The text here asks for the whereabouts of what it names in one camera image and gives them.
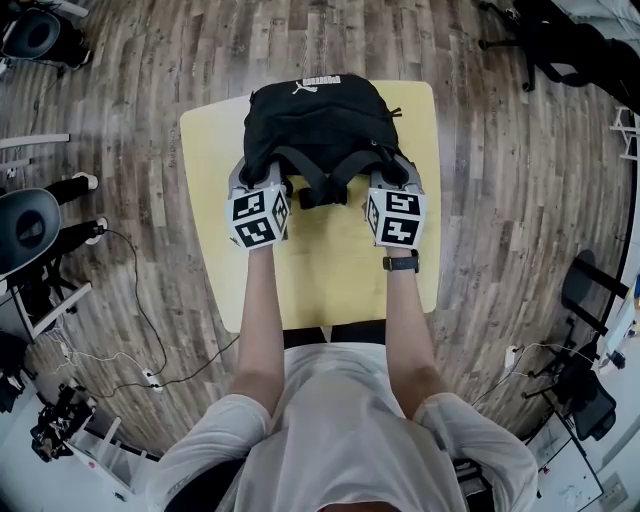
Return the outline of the yellow table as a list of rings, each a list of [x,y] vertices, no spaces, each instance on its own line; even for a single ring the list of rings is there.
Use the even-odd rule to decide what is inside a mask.
[[[436,108],[426,82],[376,80],[395,121],[400,148],[413,161],[427,196],[418,247],[418,287],[424,312],[437,302],[440,276],[441,183]],[[185,172],[205,268],[224,327],[240,329],[246,250],[230,238],[228,179],[243,154],[249,99],[236,97],[185,112],[180,119]],[[303,211],[292,207],[288,239],[274,247],[282,323],[287,329],[332,326],[386,316],[384,251],[373,244],[363,205],[368,181],[355,178],[349,202]]]

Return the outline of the white desk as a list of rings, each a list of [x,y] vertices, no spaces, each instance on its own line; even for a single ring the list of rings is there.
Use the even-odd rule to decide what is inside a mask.
[[[636,320],[636,307],[634,302],[634,290],[636,280],[640,274],[640,238],[632,240],[629,245],[627,258],[620,281],[629,288],[624,298],[614,296],[614,302],[607,317],[605,327],[607,334],[598,341],[598,356],[595,363],[598,374],[606,374],[615,369],[610,361],[610,355],[615,351],[620,352],[621,346],[628,338]]]
[[[640,414],[580,441],[552,408],[526,445],[538,465],[531,512],[640,512]]]

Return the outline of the black office chair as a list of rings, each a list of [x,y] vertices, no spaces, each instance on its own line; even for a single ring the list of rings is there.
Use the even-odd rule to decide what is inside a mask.
[[[527,80],[522,89],[536,87],[535,71],[570,87],[594,84],[640,116],[640,54],[617,38],[607,38],[594,26],[578,23],[553,0],[512,0],[502,9],[479,0],[476,7],[492,11],[511,39],[479,40],[483,50],[517,47],[525,56]]]
[[[549,376],[553,383],[532,393],[523,393],[525,399],[551,391],[565,414],[572,417],[576,436],[580,441],[589,437],[601,440],[616,422],[616,400],[605,390],[593,370],[597,344],[588,343],[577,352],[567,346],[550,349],[554,359],[541,370],[529,371],[527,376]]]

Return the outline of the person's white shirt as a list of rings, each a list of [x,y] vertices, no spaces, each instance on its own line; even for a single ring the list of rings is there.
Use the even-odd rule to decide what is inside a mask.
[[[454,465],[478,464],[496,512],[530,512],[538,468],[530,450],[457,395],[427,398],[405,418],[383,346],[323,343],[288,349],[270,414],[230,394],[160,460],[150,512],[318,512],[383,502],[401,512],[466,512]]]

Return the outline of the person's left forearm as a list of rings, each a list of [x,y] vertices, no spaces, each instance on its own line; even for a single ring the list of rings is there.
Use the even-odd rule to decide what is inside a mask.
[[[283,392],[284,336],[273,248],[249,253],[238,359],[232,394],[250,397],[275,412]]]

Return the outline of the black backpack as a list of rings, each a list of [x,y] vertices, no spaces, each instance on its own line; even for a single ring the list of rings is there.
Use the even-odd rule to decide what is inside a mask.
[[[400,189],[393,163],[402,154],[394,124],[400,114],[369,80],[353,74],[264,86],[251,94],[244,120],[247,181],[255,188],[278,160],[284,179],[306,180],[299,192],[304,209],[345,204],[349,182],[372,170]]]

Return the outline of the black round stool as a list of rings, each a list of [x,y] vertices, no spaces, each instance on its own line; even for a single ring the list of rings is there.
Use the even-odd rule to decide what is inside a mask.
[[[587,323],[597,334],[604,337],[608,333],[605,324],[581,306],[581,302],[589,293],[593,283],[622,299],[629,292],[629,288],[622,282],[597,268],[594,253],[586,249],[575,257],[569,267],[562,285],[561,302],[566,309]]]

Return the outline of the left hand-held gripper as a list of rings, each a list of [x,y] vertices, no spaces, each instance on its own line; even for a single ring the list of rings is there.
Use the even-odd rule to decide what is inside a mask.
[[[290,208],[278,160],[267,165],[263,188],[250,190],[247,171],[241,157],[229,176],[226,215],[231,240],[243,249],[254,250],[285,239]]]

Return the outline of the black wristwatch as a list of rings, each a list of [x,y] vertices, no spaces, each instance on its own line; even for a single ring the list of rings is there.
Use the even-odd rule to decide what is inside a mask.
[[[410,251],[409,256],[385,256],[383,258],[383,268],[387,272],[409,271],[418,273],[420,269],[420,256],[416,249]]]

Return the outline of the black floor equipment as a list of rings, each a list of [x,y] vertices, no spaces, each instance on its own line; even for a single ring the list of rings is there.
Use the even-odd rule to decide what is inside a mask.
[[[34,453],[45,463],[73,456],[67,442],[88,424],[96,406],[96,400],[75,379],[61,384],[57,402],[44,402],[37,423],[30,430]]]

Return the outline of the white table frame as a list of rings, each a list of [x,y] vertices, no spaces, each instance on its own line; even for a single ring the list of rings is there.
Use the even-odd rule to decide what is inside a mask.
[[[90,282],[84,283],[77,290],[73,291],[68,297],[55,305],[46,315],[44,315],[38,322],[33,323],[28,317],[20,292],[17,287],[11,287],[11,298],[16,306],[24,329],[26,330],[29,340],[34,343],[35,339],[45,332],[46,328],[53,324],[58,317],[65,313],[72,313],[72,309],[75,308],[76,303],[88,294],[92,290],[92,284]]]

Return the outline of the white table beam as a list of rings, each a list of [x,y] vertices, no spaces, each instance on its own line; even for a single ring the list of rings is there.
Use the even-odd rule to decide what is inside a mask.
[[[30,145],[68,143],[69,141],[70,141],[69,133],[39,134],[39,135],[12,137],[12,138],[0,139],[0,150],[7,150],[11,148],[19,148],[19,147],[30,146]]]

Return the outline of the white rack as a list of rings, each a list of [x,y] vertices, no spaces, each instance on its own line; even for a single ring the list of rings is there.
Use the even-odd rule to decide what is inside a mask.
[[[87,430],[86,420],[64,445],[90,474],[103,481],[109,492],[122,502],[127,502],[143,493],[143,476],[149,453],[144,449],[131,448],[116,439],[121,422],[121,418],[116,417],[104,436],[100,437]]]

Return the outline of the person's right forearm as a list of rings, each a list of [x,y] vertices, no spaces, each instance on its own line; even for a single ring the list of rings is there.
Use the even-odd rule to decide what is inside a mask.
[[[387,273],[386,359],[391,390],[406,418],[447,390],[437,368],[413,269]]]

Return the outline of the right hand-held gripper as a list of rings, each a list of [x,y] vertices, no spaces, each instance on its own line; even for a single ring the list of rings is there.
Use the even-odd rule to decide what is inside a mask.
[[[382,171],[372,170],[365,218],[375,246],[417,249],[426,223],[427,197],[415,164],[400,153],[393,163],[401,190],[393,189]]]

